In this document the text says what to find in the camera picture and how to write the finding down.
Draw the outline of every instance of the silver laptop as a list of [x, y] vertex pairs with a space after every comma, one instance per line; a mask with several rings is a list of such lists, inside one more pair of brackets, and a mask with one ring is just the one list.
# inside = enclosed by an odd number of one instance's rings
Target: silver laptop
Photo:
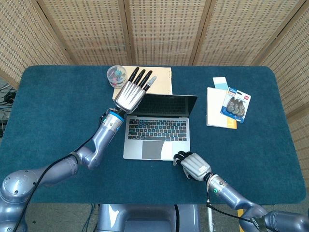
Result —
[[173, 160], [190, 151], [189, 115], [197, 96], [146, 94], [126, 118], [124, 158]]

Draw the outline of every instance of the table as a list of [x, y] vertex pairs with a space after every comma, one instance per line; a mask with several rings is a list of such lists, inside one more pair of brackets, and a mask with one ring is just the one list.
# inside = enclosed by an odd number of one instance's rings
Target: table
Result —
[[[25, 70], [0, 147], [0, 178], [69, 154], [114, 107], [105, 76], [110, 66], [32, 66]], [[173, 66], [174, 94], [197, 95], [190, 115], [191, 150], [241, 194], [259, 204], [297, 203], [305, 185], [274, 73], [267, 67]], [[206, 126], [206, 87], [225, 76], [252, 96], [237, 130]], [[170, 161], [122, 158], [125, 127], [97, 170], [85, 167], [58, 185], [41, 187], [34, 202], [205, 203], [205, 183], [186, 179]], [[220, 200], [212, 197], [213, 203]]]

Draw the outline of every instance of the white notepad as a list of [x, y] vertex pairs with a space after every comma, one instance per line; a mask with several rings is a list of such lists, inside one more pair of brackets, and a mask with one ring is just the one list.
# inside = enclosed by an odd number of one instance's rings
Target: white notepad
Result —
[[236, 120], [220, 113], [226, 90], [207, 87], [207, 126], [237, 129]]
[[[126, 69], [126, 79], [128, 79], [131, 74], [133, 73], [136, 66], [123, 66]], [[153, 94], [167, 94], [172, 95], [172, 70], [171, 68], [162, 68], [162, 67], [141, 67], [139, 66], [139, 71], [137, 72], [137, 75], [145, 69], [146, 72], [143, 76], [146, 75], [146, 73], [150, 70], [153, 71], [151, 76], [149, 77], [149, 80], [156, 76], [156, 80], [153, 83], [153, 85], [150, 87], [150, 89], [147, 91], [147, 93], [153, 93]], [[112, 99], [114, 100], [117, 94], [119, 93], [121, 89], [114, 89], [114, 93], [112, 95]]]

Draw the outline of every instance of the robotic hand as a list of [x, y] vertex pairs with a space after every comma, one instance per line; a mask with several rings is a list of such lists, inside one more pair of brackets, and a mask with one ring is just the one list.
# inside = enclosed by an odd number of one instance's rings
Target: robotic hand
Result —
[[[66, 157], [63, 157], [48, 167], [34, 170], [19, 170], [9, 174], [0, 189], [0, 232], [26, 232], [25, 211], [31, 196], [38, 186], [52, 186], [78, 172], [78, 166], [83, 165], [94, 169], [100, 165], [103, 152], [124, 122], [124, 115], [132, 113], [146, 91], [155, 81], [153, 77], [148, 83], [152, 71], [149, 71], [140, 82], [145, 70], [137, 78], [137, 67], [129, 80], [115, 98], [115, 109], [108, 109], [102, 115], [96, 132], [81, 146]], [[91, 150], [87, 144], [93, 143]]]
[[173, 165], [183, 166], [189, 179], [205, 181], [207, 186], [207, 206], [210, 205], [208, 193], [213, 192], [232, 209], [245, 209], [239, 224], [245, 232], [308, 232], [309, 220], [301, 214], [271, 211], [255, 204], [227, 184], [220, 176], [211, 172], [211, 167], [197, 153], [180, 151], [174, 156]]

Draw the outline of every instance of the black fingertip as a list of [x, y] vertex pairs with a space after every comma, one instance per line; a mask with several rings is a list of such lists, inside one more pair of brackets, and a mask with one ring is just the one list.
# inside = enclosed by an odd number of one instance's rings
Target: black fingertip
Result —
[[142, 79], [142, 81], [140, 82], [139, 86], [141, 88], [143, 88], [144, 84], [146, 83], [146, 81], [148, 81], [150, 75], [153, 73], [152, 70], [150, 70], [149, 72], [147, 72], [147, 74], [145, 75], [145, 77]]
[[134, 81], [134, 84], [138, 84], [139, 83], [139, 81], [141, 80], [141, 78], [142, 78], [142, 76], [144, 75], [144, 73], [146, 72], [146, 70], [145, 69], [143, 69], [141, 72], [140, 72], [140, 74], [137, 76], [137, 78], [135, 79], [135, 81]]
[[136, 76], [137, 72], [139, 71], [139, 67], [136, 67], [135, 70], [133, 71], [133, 73], [131, 74], [129, 81], [132, 82], [134, 77]]

